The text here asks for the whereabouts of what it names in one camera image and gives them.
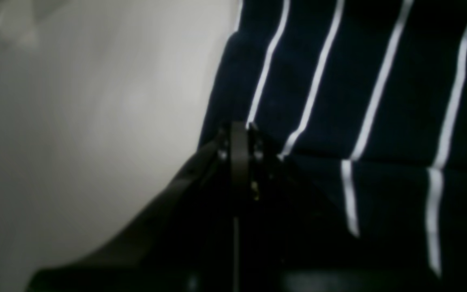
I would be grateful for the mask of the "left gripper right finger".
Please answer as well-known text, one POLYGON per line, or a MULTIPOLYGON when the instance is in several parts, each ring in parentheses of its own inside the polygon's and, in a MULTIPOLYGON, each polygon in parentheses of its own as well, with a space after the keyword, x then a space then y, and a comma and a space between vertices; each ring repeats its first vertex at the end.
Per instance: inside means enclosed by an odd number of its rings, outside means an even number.
POLYGON ((352 235, 342 211, 255 124, 240 126, 242 292, 439 292, 426 268, 352 235))

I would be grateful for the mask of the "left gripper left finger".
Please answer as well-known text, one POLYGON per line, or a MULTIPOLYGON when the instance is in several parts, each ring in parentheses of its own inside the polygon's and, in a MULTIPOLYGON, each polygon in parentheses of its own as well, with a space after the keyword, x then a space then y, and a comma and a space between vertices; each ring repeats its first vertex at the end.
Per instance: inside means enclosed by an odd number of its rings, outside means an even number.
POLYGON ((28 292, 239 292, 248 144, 243 122, 222 127, 116 236, 38 271, 28 292))

